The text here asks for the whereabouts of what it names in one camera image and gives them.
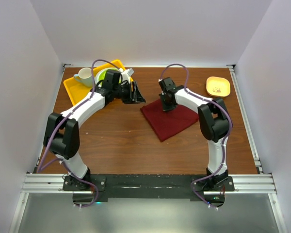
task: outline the dark red towel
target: dark red towel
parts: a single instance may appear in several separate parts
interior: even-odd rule
[[[140,110],[161,142],[190,127],[199,119],[196,112],[183,105],[164,112],[161,100],[143,106]]]

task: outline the cable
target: cable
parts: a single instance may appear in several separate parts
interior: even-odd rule
[[[43,171],[45,168],[47,168],[49,165],[51,165],[52,163],[56,162],[56,161],[59,161],[60,158],[55,158],[53,159],[52,161],[48,162],[47,164],[45,164],[41,169],[40,171]]]
[[[103,79],[102,80],[99,80],[98,83],[96,84],[96,86],[99,86],[99,84],[101,84],[102,81],[103,81]]]
[[[92,63],[92,68],[91,68],[91,73],[92,73],[92,81],[93,81],[93,90],[95,89],[95,77],[94,77],[94,65],[96,62],[106,62],[106,63],[109,63],[110,65],[114,66],[115,68],[119,69],[119,67],[117,67],[116,65],[112,64],[111,62],[107,61],[107,60],[103,60],[103,59],[97,59],[97,60],[94,60],[93,63]],[[45,166],[42,166],[43,163],[44,163],[44,160],[46,158],[46,155],[47,155],[47,152],[49,151],[49,148],[51,146],[51,143],[56,135],[56,133],[58,132],[58,130],[60,129],[60,127],[63,125],[63,123],[78,109],[80,108],[82,105],[84,105],[86,102],[88,102],[94,95],[94,91],[92,91],[90,97],[88,99],[85,99],[83,102],[81,102],[80,104],[78,104],[75,108],[72,109],[72,111],[70,113],[68,113],[60,122],[59,124],[55,127],[54,131],[52,132],[49,140],[48,140],[48,143],[47,143],[47,146],[45,148],[45,151],[42,155],[42,158],[40,160],[40,163],[38,165],[38,168],[37,168],[37,173],[38,172],[41,172],[43,169],[45,169],[47,166],[49,166],[50,164],[52,164],[53,162],[55,162],[56,160],[53,160],[49,163],[47,163]],[[70,170],[69,168],[64,164],[64,167],[67,169],[68,172],[70,172],[78,181],[80,182],[83,182],[83,183],[86,183],[86,184],[89,184],[90,186],[92,186],[93,188],[96,189],[97,191],[97,194],[96,194],[96,197],[93,199],[93,201],[90,203],[90,204],[87,204],[87,205],[80,205],[80,207],[86,207],[86,206],[90,206],[92,205],[96,199],[98,198],[98,189],[97,187],[93,184],[93,183],[90,183],[90,182],[87,182],[87,181],[84,181],[82,179],[80,179],[79,177],[77,177],[76,175],[74,175]]]
[[[211,177],[213,177],[213,176],[215,176],[220,170],[221,170],[221,168],[223,167],[223,164],[224,164],[224,161],[225,161],[225,157],[226,157],[226,151],[225,151],[225,147],[226,147],[226,139],[227,139],[227,137],[230,135],[230,133],[231,133],[231,131],[232,131],[232,120],[231,120],[231,118],[230,118],[230,116],[229,116],[229,114],[227,113],[227,111],[223,108],[223,107],[221,107],[219,104],[217,104],[216,102],[214,102],[214,101],[211,101],[211,100],[209,100],[209,99],[205,99],[203,96],[201,96],[201,95],[199,95],[199,94],[196,94],[196,93],[193,93],[193,92],[191,92],[191,91],[189,91],[188,89],[187,89],[187,85],[188,85],[188,81],[189,81],[189,70],[187,69],[187,67],[185,67],[184,65],[182,65],[182,64],[179,64],[179,63],[173,63],[173,64],[170,64],[170,65],[168,65],[168,66],[166,66],[166,68],[162,71],[162,74],[161,74],[161,77],[160,77],[160,79],[162,79],[162,76],[163,76],[163,74],[164,74],[164,72],[169,68],[169,67],[171,67],[171,66],[180,66],[180,67],[183,67],[185,70],[186,70],[186,80],[185,80],[185,85],[184,85],[184,90],[185,90],[185,92],[187,93],[187,94],[189,94],[189,95],[191,95],[191,96],[193,96],[193,97],[195,97],[195,98],[198,98],[198,99],[200,99],[200,100],[202,100],[202,101],[205,101],[205,102],[208,102],[208,103],[211,103],[211,104],[213,104],[213,105],[215,105],[216,107],[218,107],[224,114],[225,114],[225,116],[227,117],[227,120],[228,120],[228,124],[229,124],[229,128],[228,128],[228,131],[227,131],[227,133],[226,133],[226,135],[223,137],[223,140],[222,140],[222,142],[221,142],[221,147],[222,147],[222,150],[223,150],[223,155],[222,155],[222,161],[221,161],[221,164],[220,164],[220,166],[218,167],[218,169],[214,172],[214,173],[212,173],[212,174],[210,174],[210,175],[208,175],[208,176],[205,176],[205,177],[202,177],[202,178],[200,178],[200,179],[197,179],[197,180],[194,180],[194,181],[192,181],[191,182],[191,188],[192,188],[192,190],[193,190],[193,192],[205,203],[205,204],[207,204],[207,205],[209,205],[209,207],[213,207],[213,208],[216,208],[216,206],[214,206],[214,205],[212,205],[212,204],[210,204],[210,203],[208,203],[199,193],[197,193],[196,191],[195,191],[195,187],[194,187],[194,183],[197,183],[197,182],[200,182],[200,181],[203,181],[203,180],[206,180],[206,179],[209,179],[209,178],[211,178]]]

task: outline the small yellow dish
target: small yellow dish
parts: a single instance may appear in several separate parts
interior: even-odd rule
[[[226,97],[231,93],[231,85],[225,78],[212,76],[207,78],[206,90],[211,96]]]

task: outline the metal bracket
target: metal bracket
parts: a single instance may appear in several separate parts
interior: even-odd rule
[[[260,159],[259,158],[254,158],[254,163],[256,165],[258,174],[264,174]]]
[[[65,176],[65,182],[63,185],[63,191],[79,191],[78,187],[75,184],[71,183],[70,176]],[[91,183],[96,185],[99,192],[102,192],[105,189],[106,177],[104,175],[94,175],[91,174]]]
[[[62,72],[64,73],[64,71],[65,71],[65,69],[66,69],[66,66],[72,66],[72,64],[68,64],[68,63],[64,63],[64,64],[62,64],[63,66],[63,70],[62,70]]]
[[[202,178],[204,176],[193,176],[192,177],[192,181],[194,180],[197,180],[198,178]],[[194,183],[194,187],[196,190],[199,189],[199,187],[201,186],[201,184],[198,184],[198,183]],[[233,178],[231,176],[228,176],[225,180],[223,180],[222,182],[218,183],[215,185],[214,189],[209,189],[205,186],[205,188],[203,188],[203,191],[204,192],[207,192],[207,191],[221,191],[221,187],[225,187],[226,191],[227,192],[233,192],[235,191],[235,186],[234,186],[234,182],[233,182]]]
[[[236,64],[232,64],[232,65],[226,65],[228,68],[232,68],[232,69],[234,69],[235,68],[235,66],[236,66]]]

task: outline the black base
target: black base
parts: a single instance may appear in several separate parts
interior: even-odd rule
[[[205,175],[112,175],[91,174],[92,183],[98,187],[97,201],[105,202],[108,198],[147,198],[147,199],[200,199],[193,193],[191,182]],[[225,186],[225,191],[234,191],[232,177],[210,188],[207,182],[200,182],[195,189],[210,203],[223,203],[224,196],[204,195],[204,191],[218,191]],[[64,184],[64,191],[79,191],[74,185]],[[90,202],[92,195],[74,194],[74,201]]]
[[[212,172],[206,169],[207,176],[211,175]],[[218,186],[221,186],[221,183],[224,182],[228,178],[228,170],[226,170],[221,175],[212,176],[207,180],[207,186],[212,189]]]

